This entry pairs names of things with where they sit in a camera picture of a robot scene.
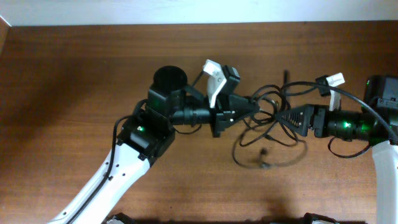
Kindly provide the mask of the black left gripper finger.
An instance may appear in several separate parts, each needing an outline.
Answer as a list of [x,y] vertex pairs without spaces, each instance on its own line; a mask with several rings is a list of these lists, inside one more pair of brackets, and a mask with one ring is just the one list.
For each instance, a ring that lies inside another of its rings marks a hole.
[[228,125],[232,126],[236,123],[238,123],[239,121],[243,120],[244,118],[247,118],[249,116],[251,116],[253,114],[253,112],[250,111],[231,111],[228,116]]
[[229,95],[228,104],[229,110],[234,111],[235,117],[248,117],[259,112],[259,105],[243,96]]

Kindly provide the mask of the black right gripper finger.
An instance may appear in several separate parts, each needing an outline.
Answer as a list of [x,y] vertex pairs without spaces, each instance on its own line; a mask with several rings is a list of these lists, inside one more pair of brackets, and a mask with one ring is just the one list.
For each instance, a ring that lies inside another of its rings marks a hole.
[[276,115],[278,121],[288,123],[304,123],[310,121],[313,115],[314,107],[311,105],[303,105],[290,110],[285,110]]
[[283,124],[287,128],[293,130],[295,133],[297,133],[300,136],[306,137],[308,136],[308,130],[310,128],[310,121],[309,120],[304,120],[304,121],[292,121],[292,120],[279,120],[280,124]]

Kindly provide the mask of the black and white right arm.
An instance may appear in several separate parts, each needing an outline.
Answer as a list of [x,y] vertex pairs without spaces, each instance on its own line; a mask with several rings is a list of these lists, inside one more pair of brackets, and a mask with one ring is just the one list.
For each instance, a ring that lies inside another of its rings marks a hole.
[[362,150],[372,151],[377,178],[377,222],[397,223],[397,77],[374,75],[366,82],[360,112],[341,109],[341,96],[352,96],[338,89],[342,73],[322,76],[312,84],[330,104],[303,105],[277,113],[276,120],[295,133],[331,140],[366,141]]

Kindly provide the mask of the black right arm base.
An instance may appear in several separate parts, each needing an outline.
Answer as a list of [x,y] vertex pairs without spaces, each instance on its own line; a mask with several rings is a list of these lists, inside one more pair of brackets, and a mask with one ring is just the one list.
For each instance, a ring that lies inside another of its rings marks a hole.
[[315,213],[306,213],[303,224],[339,224],[335,219]]

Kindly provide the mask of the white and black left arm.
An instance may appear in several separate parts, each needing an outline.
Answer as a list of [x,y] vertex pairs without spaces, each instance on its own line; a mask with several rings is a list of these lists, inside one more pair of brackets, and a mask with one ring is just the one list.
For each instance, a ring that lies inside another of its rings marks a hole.
[[212,136],[218,138],[226,128],[259,111],[254,100],[234,94],[240,82],[235,68],[222,66],[209,79],[220,82],[214,105],[209,96],[188,84],[181,68],[159,68],[147,98],[115,122],[111,150],[104,162],[51,223],[102,223],[170,147],[178,132],[176,126],[190,125],[198,131],[209,124]]

